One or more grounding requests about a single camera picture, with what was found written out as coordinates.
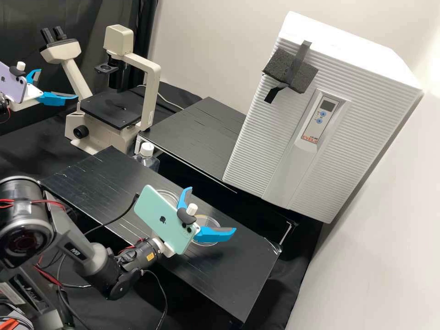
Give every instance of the white knob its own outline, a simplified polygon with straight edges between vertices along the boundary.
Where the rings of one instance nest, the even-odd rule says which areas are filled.
[[[17,67],[17,70],[24,71],[24,69],[26,68],[26,63],[18,61],[16,67]]]
[[[196,214],[197,210],[198,210],[198,206],[194,203],[191,203],[187,207],[187,214],[193,216]]]

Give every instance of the microscope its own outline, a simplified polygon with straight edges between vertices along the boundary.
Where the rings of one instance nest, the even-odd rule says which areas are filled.
[[[62,65],[79,100],[76,111],[66,117],[65,136],[89,154],[111,145],[126,154],[137,133],[153,124],[160,66],[133,53],[132,30],[119,24],[107,26],[104,49],[108,61],[95,70],[109,75],[109,88],[113,90],[92,95],[74,60],[81,53],[78,41],[67,38],[61,27],[53,28],[53,32],[55,38],[48,28],[41,30],[46,45],[40,53],[46,62]],[[145,72],[143,101],[130,90],[121,91],[127,65]]]

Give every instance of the white bottle cap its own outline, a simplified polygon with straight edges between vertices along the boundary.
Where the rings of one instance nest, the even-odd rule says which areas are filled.
[[[144,142],[141,145],[141,151],[140,154],[144,157],[151,157],[153,156],[154,151],[154,145],[151,142]]]
[[[16,67],[17,70],[24,71],[24,69],[26,68],[26,64],[24,62],[18,61]]]
[[[187,214],[191,215],[191,216],[195,215],[197,210],[198,210],[198,206],[196,204],[194,204],[194,203],[191,203],[187,207]]]

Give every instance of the white wall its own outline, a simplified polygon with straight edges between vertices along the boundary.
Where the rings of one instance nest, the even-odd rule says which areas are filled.
[[[316,252],[287,329],[440,329],[439,122],[426,95]]]
[[[438,0],[161,0],[150,58],[163,81],[246,113],[288,11],[391,47],[427,79]]]

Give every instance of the microscope stage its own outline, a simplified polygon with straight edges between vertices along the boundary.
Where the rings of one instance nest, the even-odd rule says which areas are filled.
[[[141,120],[143,98],[130,90],[101,92],[81,101],[81,110],[121,130]]]

